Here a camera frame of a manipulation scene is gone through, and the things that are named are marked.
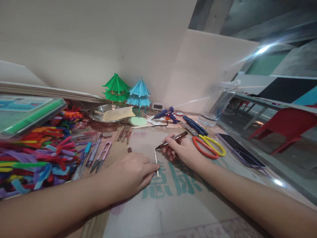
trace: plastic bottle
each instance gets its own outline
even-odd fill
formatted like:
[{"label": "plastic bottle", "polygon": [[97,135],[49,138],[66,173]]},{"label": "plastic bottle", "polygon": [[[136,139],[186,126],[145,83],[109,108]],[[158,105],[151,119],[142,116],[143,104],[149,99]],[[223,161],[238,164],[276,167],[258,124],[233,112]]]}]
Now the plastic bottle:
[{"label": "plastic bottle", "polygon": [[[226,109],[229,101],[233,98],[241,81],[221,82],[218,86],[216,95],[213,95],[205,106],[204,110],[198,116],[198,122],[204,126],[213,127]],[[219,95],[218,100],[213,105],[215,96]]]}]

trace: hand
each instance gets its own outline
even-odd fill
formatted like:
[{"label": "hand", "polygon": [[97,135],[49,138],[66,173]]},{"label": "hand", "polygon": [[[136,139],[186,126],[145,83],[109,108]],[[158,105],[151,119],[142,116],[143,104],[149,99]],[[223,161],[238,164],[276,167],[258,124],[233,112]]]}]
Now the hand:
[{"label": "hand", "polygon": [[150,182],[160,164],[150,163],[150,159],[141,153],[128,153],[107,169],[96,174],[104,193],[111,203],[129,198],[140,192]]},{"label": "hand", "polygon": [[178,141],[171,139],[178,134],[171,133],[163,140],[163,142],[168,143],[168,146],[163,148],[163,153],[167,153],[171,161],[174,161],[178,155],[188,167],[194,169],[196,163],[206,158],[197,150],[189,138],[184,137]]}]

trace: right hand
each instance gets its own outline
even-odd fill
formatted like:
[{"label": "right hand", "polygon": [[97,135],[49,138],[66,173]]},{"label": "right hand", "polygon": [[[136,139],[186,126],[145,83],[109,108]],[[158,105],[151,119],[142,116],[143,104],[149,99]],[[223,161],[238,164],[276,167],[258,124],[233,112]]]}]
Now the right hand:
[{"label": "right hand", "polygon": [[189,138],[184,137],[178,141],[172,139],[178,134],[171,133],[163,140],[163,142],[168,143],[168,146],[163,148],[163,153],[167,153],[171,161],[174,161],[178,155],[188,167],[194,169],[195,164],[206,158],[197,150]]}]

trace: plastic storage box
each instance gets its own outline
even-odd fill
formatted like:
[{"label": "plastic storage box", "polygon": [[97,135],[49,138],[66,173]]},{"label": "plastic storage box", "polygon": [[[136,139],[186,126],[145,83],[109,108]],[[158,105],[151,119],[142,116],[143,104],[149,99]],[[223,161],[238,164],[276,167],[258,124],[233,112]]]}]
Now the plastic storage box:
[{"label": "plastic storage box", "polygon": [[0,141],[20,140],[66,107],[62,98],[0,94]]}]

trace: hot glue gun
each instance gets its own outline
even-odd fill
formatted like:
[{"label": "hot glue gun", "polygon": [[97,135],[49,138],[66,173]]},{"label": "hot glue gun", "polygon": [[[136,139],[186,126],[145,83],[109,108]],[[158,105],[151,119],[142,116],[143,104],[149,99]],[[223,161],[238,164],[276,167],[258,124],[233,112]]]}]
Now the hot glue gun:
[{"label": "hot glue gun", "polygon": [[173,115],[173,111],[174,111],[173,107],[170,107],[169,109],[164,109],[163,111],[156,114],[153,119],[159,119],[161,117],[166,116],[173,120],[173,124],[177,124],[179,120],[175,118],[175,116]]}]

